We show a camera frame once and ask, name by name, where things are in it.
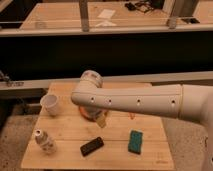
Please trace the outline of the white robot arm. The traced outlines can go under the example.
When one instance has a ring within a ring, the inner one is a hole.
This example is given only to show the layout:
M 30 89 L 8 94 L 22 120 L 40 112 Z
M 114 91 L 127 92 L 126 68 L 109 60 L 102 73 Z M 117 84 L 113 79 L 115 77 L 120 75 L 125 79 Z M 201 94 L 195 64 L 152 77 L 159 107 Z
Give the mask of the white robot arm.
M 207 148 L 201 171 L 213 171 L 213 86 L 172 84 L 133 88 L 103 88 L 99 73 L 86 70 L 72 90 L 75 105 L 175 118 L 202 125 Z

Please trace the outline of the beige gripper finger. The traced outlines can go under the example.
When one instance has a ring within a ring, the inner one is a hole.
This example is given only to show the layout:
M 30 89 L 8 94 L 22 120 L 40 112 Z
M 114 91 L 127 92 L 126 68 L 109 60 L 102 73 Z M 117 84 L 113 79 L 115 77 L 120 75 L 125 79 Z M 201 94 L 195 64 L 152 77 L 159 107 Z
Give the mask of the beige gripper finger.
M 99 113 L 95 117 L 95 122 L 100 128 L 104 128 L 106 126 L 106 114 L 105 113 Z

